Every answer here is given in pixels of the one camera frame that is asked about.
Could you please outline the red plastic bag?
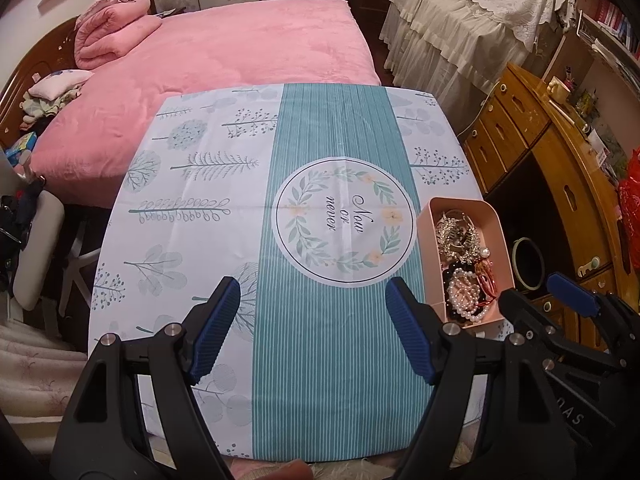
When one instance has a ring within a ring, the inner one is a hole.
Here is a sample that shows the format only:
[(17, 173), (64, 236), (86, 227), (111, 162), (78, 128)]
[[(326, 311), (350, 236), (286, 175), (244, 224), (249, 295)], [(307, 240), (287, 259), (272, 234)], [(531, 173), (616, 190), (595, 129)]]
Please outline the red plastic bag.
[(640, 269), (640, 162), (635, 148), (627, 165), (627, 177), (620, 180), (618, 201), (634, 270)]

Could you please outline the silver rhinestone jewelry pile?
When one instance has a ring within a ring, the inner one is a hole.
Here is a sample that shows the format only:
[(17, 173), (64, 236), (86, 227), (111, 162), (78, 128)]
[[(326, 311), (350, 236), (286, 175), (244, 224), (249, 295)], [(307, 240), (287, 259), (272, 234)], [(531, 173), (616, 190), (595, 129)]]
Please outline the silver rhinestone jewelry pile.
[(490, 256), (489, 249), (480, 240), (480, 231), (473, 220), (460, 209), (442, 213), (435, 224), (435, 237), (443, 268), (454, 263), (472, 266)]

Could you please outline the wooden headboard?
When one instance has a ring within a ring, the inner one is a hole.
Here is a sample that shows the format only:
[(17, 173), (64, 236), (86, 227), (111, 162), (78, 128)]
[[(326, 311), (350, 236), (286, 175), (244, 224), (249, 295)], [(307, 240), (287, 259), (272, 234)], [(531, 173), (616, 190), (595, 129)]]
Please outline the wooden headboard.
[(76, 18), (59, 24), (44, 35), (21, 59), (1, 91), (1, 147), (9, 148), (20, 136), (23, 94), (39, 79), (57, 70), (75, 68)]

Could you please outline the wooden desk with drawers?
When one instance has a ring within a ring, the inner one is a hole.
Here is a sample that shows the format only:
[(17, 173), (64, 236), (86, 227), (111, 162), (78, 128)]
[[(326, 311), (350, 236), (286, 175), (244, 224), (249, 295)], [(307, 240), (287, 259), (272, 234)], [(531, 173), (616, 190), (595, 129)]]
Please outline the wooden desk with drawers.
[(484, 199), (497, 211), (511, 262), (520, 237), (544, 257), (540, 289), (528, 292), (567, 339), (603, 350), (593, 322), (570, 310), (547, 288), (561, 273), (590, 292), (612, 292), (638, 306), (634, 273), (618, 196), (611, 178), (578, 129), (570, 107), (556, 104), (544, 81), (509, 65), (478, 117), (462, 136), (462, 148)]

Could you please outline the cream lace furniture cover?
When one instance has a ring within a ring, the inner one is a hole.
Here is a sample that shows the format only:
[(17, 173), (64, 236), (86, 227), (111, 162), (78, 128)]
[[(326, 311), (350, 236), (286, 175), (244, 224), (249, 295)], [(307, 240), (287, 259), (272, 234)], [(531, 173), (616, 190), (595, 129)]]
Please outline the cream lace furniture cover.
[(508, 64), (541, 76), (574, 23), (575, 0), (390, 0), (384, 66), (394, 86), (434, 96), (461, 132)]

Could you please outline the white chair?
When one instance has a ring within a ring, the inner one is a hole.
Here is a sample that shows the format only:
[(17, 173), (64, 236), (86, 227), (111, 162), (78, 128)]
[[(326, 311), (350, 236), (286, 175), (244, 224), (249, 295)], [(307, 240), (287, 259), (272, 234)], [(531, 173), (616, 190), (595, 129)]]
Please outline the white chair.
[(43, 191), (37, 200), (32, 229), (25, 249), (18, 253), (17, 269), (12, 289), (8, 293), (6, 313), (10, 320), (24, 322), (24, 313), (40, 304), (44, 332), (48, 337), (60, 338), (58, 316), (65, 316), (73, 286), (76, 286), (87, 306), (91, 304), (91, 292), (81, 276), (80, 270), (99, 260), (100, 248), (81, 252), (84, 242), (85, 223), (81, 223), (63, 260), (62, 287), (59, 300), (43, 296), (43, 286), (54, 257), (54, 250), (64, 221), (64, 207), (58, 198)]

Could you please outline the round black stool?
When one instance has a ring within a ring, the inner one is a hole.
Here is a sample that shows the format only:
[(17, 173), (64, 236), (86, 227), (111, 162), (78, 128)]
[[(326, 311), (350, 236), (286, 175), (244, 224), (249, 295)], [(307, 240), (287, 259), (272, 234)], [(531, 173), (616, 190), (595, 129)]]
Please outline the round black stool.
[(530, 238), (520, 237), (514, 242), (511, 263), (516, 284), (528, 292), (541, 288), (546, 275), (544, 257)]

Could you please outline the pink plastic tray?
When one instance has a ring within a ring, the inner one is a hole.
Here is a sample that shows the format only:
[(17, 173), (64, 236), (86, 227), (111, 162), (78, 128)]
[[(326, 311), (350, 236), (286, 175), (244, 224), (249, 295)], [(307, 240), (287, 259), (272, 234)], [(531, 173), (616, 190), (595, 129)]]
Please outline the pink plastic tray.
[(446, 287), (442, 274), (444, 260), (439, 255), (436, 242), (436, 221), (447, 212), (458, 216), (466, 214), (480, 238), (480, 246), (489, 250), (491, 272), (496, 283), (497, 295), (514, 286), (512, 268), (506, 240), (495, 209), (484, 200), (468, 198), (433, 197), (419, 214), (418, 241), (422, 258), (426, 303), (429, 304), (442, 322), (454, 319), (454, 310), (446, 307)]

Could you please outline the folded pink quilt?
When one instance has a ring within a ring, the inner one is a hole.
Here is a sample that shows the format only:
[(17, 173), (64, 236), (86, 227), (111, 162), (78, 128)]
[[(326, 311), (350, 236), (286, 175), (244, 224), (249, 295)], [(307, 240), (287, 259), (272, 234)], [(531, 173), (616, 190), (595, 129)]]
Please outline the folded pink quilt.
[(151, 0), (96, 0), (76, 18), (74, 59), (94, 70), (122, 58), (160, 28)]

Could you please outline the teal white floral tablecloth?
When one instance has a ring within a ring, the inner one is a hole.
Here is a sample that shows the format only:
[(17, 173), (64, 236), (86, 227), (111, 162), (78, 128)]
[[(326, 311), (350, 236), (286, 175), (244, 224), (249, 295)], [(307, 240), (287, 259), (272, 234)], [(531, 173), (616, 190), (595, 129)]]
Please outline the teal white floral tablecloth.
[(240, 306), (194, 396), (220, 452), (334, 462), (405, 448), (430, 387), (384, 299), (423, 297), (416, 219), (480, 197), (428, 93), (272, 84), (172, 96), (112, 209), (89, 340), (157, 333), (235, 278)]

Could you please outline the pink bed blanket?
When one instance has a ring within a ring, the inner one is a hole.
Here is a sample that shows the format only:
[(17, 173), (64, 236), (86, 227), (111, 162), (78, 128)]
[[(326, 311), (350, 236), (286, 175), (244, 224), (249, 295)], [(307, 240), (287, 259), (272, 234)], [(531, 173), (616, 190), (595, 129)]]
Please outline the pink bed blanket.
[(166, 99), (299, 82), (380, 82), (346, 1), (267, 0), (171, 16), (94, 70), (44, 130), (30, 166), (61, 202), (110, 208)]

